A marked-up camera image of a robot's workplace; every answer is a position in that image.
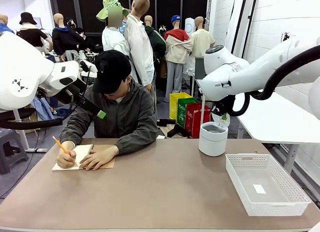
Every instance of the mannequin hand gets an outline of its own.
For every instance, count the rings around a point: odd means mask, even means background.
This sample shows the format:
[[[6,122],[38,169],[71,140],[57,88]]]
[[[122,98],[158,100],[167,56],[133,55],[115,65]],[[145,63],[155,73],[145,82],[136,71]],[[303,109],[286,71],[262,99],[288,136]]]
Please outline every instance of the mannequin hand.
[[[145,88],[151,93],[152,92],[152,84],[148,84],[145,86]]]
[[[87,155],[80,161],[80,169],[85,168],[86,171],[93,168],[93,170],[99,169],[99,167],[110,162],[117,154],[119,154],[119,149],[117,146],[113,145],[103,151],[92,150],[91,154]]]
[[[72,167],[75,165],[76,153],[73,151],[74,144],[71,141],[65,141],[62,146],[69,154],[66,154],[61,148],[59,154],[56,157],[56,163],[63,169]]]

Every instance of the beige jacket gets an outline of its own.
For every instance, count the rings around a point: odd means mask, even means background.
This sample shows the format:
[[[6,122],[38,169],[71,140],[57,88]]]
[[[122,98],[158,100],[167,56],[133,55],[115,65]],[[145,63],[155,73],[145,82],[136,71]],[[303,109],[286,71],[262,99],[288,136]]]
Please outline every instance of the beige jacket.
[[[165,59],[177,64],[185,64],[187,62],[187,58],[194,46],[192,39],[180,41],[171,35],[166,38],[165,43]]]

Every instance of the brown tabletop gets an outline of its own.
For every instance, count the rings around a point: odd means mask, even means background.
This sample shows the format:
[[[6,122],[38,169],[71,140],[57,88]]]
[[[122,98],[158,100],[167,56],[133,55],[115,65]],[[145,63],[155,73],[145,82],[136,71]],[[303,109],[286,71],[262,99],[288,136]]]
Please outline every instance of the brown tabletop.
[[[159,139],[97,171],[51,171],[57,153],[55,145],[0,205],[0,227],[304,231],[320,221],[313,203],[302,216],[248,216],[225,155],[206,156],[197,139]],[[226,153],[268,151],[257,140],[229,139]]]

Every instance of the black cap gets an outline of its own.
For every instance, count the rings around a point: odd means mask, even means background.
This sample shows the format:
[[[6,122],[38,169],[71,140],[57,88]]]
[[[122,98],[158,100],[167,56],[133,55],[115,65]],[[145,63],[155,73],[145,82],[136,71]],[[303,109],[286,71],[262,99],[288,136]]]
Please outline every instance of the black cap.
[[[22,25],[22,23],[31,23],[33,25],[36,25],[37,23],[35,22],[32,14],[28,13],[28,12],[23,12],[21,13],[21,20],[19,22],[20,25]]]
[[[98,73],[92,91],[101,94],[109,95],[116,92],[121,81],[131,73],[129,59],[114,49],[101,52],[95,59],[95,66]]]

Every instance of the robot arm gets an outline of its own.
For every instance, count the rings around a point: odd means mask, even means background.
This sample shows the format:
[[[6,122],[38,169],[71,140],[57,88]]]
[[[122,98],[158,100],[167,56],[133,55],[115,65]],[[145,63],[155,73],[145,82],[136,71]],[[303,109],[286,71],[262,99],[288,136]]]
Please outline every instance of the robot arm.
[[[250,96],[266,100],[277,86],[312,83],[320,77],[320,38],[288,39],[249,65],[221,46],[207,50],[204,68],[208,74],[202,81],[201,90],[215,102],[215,114],[229,113],[240,116],[248,108]],[[309,94],[309,102],[317,101],[320,81],[316,81]],[[245,93],[241,111],[232,110],[235,95]],[[316,103],[310,104],[320,119]]]
[[[24,39],[9,32],[0,32],[0,45],[6,48],[0,50],[0,110],[12,111],[27,106],[40,87],[48,96],[56,97],[64,104],[73,102],[101,119],[106,115],[84,97],[87,84],[80,79],[76,61],[53,63]],[[97,72],[87,61],[82,61],[80,68]],[[27,123],[0,120],[0,127],[15,130],[45,128],[62,125],[66,118]]]

